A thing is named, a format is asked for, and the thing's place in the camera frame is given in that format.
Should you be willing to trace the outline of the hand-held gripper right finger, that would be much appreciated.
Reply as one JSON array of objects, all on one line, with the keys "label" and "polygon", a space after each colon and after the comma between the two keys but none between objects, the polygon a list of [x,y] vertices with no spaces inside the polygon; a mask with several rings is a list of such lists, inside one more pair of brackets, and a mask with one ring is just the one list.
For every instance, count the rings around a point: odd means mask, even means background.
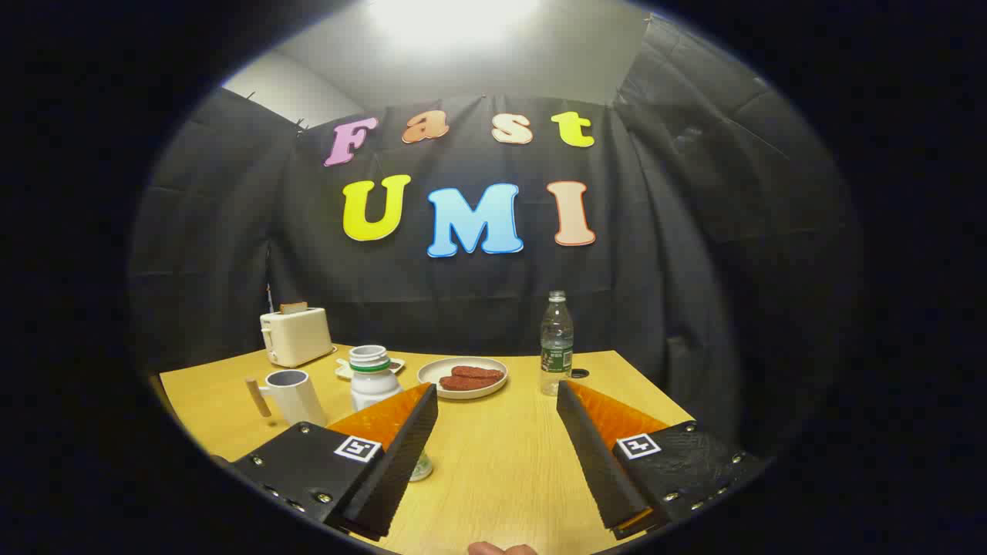
[{"label": "hand-held gripper right finger", "polygon": [[617,540],[691,519],[764,470],[695,419],[666,424],[577,382],[560,383],[557,412]]}]

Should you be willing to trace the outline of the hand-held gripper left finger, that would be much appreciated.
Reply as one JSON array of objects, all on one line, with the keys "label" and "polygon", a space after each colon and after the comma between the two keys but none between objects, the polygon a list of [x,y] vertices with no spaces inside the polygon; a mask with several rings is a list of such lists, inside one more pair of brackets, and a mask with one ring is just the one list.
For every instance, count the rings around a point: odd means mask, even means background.
[{"label": "hand-held gripper left finger", "polygon": [[380,540],[438,418],[424,383],[334,425],[290,425],[231,469],[272,502],[341,533]]}]

